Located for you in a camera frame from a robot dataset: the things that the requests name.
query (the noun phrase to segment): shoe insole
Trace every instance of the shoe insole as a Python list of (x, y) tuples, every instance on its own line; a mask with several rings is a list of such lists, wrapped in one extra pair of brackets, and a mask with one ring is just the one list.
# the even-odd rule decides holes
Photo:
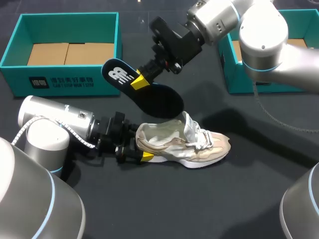
[(135, 90), (131, 83), (140, 75), (120, 59), (110, 59), (102, 67), (104, 79), (116, 89), (127, 95), (146, 114), (171, 119), (184, 108), (180, 95), (172, 88), (152, 83)]

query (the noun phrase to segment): shoe sole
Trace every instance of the shoe sole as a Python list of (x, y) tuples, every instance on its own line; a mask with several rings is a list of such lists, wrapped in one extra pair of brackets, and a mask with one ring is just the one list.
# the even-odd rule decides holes
[(187, 161), (185, 159), (176, 159), (176, 158), (169, 160), (163, 156), (154, 156), (154, 158), (152, 158), (148, 162), (149, 163), (163, 163), (163, 162), (173, 161), (173, 162), (178, 162), (178, 163), (184, 165), (186, 168), (202, 168), (202, 167), (206, 167), (208, 165), (211, 165), (213, 163), (216, 163), (216, 162), (222, 160), (227, 154), (225, 154), (224, 156), (221, 156), (219, 158), (216, 158), (214, 160), (207, 161), (207, 162), (190, 162), (190, 161)]

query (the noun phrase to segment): white coiled cable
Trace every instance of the white coiled cable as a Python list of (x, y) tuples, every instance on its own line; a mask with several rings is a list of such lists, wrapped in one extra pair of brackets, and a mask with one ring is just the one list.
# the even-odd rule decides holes
[(41, 119), (46, 119), (46, 120), (52, 121), (54, 123), (58, 123), (59, 126), (62, 126), (67, 131), (69, 131), (83, 145), (85, 145), (88, 148), (95, 148), (95, 145), (90, 144), (90, 143), (86, 142), (84, 139), (82, 139), (70, 126), (68, 126), (68, 124), (64, 123), (60, 119), (55, 118), (53, 120), (53, 119), (50, 119), (50, 118), (47, 118), (44, 116), (36, 116), (36, 117), (30, 119), (27, 123), (25, 123), (24, 126), (19, 130), (18, 134), (16, 135), (16, 137), (14, 138), (14, 140), (12, 141), (11, 144), (15, 145), (18, 142), (18, 140), (20, 139), (21, 135), (28, 129), (28, 127), (31, 124), (33, 124), (34, 122), (36, 122), (37, 120), (41, 120)]
[(261, 104), (260, 98), (258, 96), (258, 90), (257, 90), (257, 86), (256, 86), (256, 82), (253, 81), (253, 89), (254, 89), (254, 97), (255, 100), (257, 102), (257, 104), (259, 105), (259, 107), (261, 108), (261, 110), (270, 118), (272, 119), (274, 122), (276, 122), (277, 124), (292, 129), (294, 131), (298, 131), (298, 132), (303, 132), (303, 133), (319, 133), (319, 129), (304, 129), (304, 128), (298, 128), (298, 127), (294, 127), (291, 126), (289, 124), (286, 124), (284, 122), (281, 122), (280, 120), (276, 119), (275, 117), (273, 117), (265, 108), (264, 106)]

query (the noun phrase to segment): white sneaker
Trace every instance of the white sneaker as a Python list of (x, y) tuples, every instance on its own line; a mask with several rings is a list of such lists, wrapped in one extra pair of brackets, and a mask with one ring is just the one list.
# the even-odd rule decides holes
[(177, 161), (187, 168), (213, 164), (230, 150), (229, 138), (201, 129), (189, 114), (165, 123), (143, 123), (136, 132), (137, 147), (147, 153), (142, 161)]

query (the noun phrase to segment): black table surface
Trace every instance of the black table surface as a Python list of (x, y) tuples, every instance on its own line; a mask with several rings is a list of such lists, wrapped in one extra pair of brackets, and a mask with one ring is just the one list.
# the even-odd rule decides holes
[[(147, 14), (147, 19), (159, 14), (169, 21), (179, 18), (180, 12)], [(9, 36), (7, 28), (15, 24), (16, 15), (0, 14), (0, 19), (10, 19), (1, 28), (2, 52)], [(151, 35), (140, 28), (142, 32), (130, 33), (128, 25), (123, 26), (123, 60), (137, 68), (153, 57)], [(280, 200), (318, 162), (318, 135), (275, 124), (251, 94), (228, 94), (213, 47), (204, 46), (179, 75), (164, 72), (157, 82), (174, 88), (191, 117), (202, 128), (227, 135), (232, 148), (221, 162), (195, 170), (173, 162), (118, 165), (111, 156), (91, 158), (75, 152), (74, 158), (68, 158), (75, 166), (66, 182), (85, 205), (84, 238), (283, 239)], [(135, 123), (165, 121), (144, 114), (123, 94), (53, 100), (92, 111), (96, 118), (119, 111)], [(317, 95), (264, 94), (261, 100), (286, 123), (319, 128)], [(0, 136), (8, 141), (18, 131), (22, 101), (0, 76)]]

